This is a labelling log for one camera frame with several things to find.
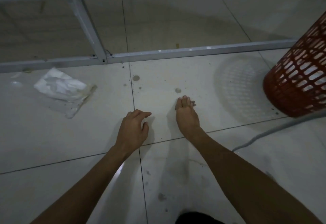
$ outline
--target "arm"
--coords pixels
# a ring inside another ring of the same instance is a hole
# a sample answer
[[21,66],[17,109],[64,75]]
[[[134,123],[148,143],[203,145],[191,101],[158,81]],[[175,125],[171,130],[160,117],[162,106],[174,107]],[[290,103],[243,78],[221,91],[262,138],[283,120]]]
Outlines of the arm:
[[248,224],[321,222],[265,173],[211,139],[199,126],[190,98],[179,98],[177,123],[199,151],[225,196]]
[[149,126],[145,122],[141,127],[141,121],[150,115],[140,110],[129,112],[121,123],[115,145],[32,224],[86,223],[116,171],[146,140]]

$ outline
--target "perforated basket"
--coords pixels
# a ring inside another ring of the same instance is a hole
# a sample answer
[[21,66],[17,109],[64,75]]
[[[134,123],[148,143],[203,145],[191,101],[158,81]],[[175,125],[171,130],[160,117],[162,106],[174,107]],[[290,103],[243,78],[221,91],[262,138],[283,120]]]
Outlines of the perforated basket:
[[263,88],[291,117],[326,107],[326,12],[269,71]]

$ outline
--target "metal post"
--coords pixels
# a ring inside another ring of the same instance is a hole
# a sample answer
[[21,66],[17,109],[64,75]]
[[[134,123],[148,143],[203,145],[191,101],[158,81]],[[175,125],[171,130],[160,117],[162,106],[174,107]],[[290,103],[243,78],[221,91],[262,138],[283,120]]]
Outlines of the metal post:
[[101,43],[100,37],[96,32],[84,0],[68,0],[68,3],[79,20],[80,26],[83,29],[88,41],[92,45],[97,58],[102,63],[107,63],[105,50]]

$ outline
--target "person's right hand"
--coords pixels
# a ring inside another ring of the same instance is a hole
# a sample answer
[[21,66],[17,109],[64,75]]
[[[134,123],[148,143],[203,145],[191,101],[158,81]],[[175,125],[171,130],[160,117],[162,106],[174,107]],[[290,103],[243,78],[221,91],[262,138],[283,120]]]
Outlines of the person's right hand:
[[189,97],[183,96],[178,98],[175,110],[177,111],[178,127],[185,138],[190,140],[193,132],[200,128],[199,118],[193,108],[193,103]]

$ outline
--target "gray hose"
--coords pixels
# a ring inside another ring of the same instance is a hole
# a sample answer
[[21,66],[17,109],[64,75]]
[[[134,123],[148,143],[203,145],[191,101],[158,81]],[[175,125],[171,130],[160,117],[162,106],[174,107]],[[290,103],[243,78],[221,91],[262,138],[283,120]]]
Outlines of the gray hose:
[[317,119],[317,118],[323,118],[323,117],[326,117],[326,109],[309,113],[309,114],[304,115],[302,117],[299,117],[297,119],[291,120],[290,122],[284,123],[284,124],[279,125],[279,126],[277,126],[275,128],[267,130],[267,131],[265,131],[265,132],[263,132],[263,133],[261,133],[259,135],[256,135],[249,142],[234,148],[232,150],[232,152],[235,152],[235,151],[237,151],[237,150],[239,150],[241,148],[246,148],[246,147],[250,146],[251,144],[253,144],[256,140],[258,140],[258,139],[260,139],[260,138],[262,138],[264,136],[273,134],[273,133],[275,133],[277,131],[281,131],[281,130],[287,129],[289,127],[295,126],[297,124],[304,123],[304,122],[307,122],[307,121],[310,121],[310,120],[313,120],[313,119]]

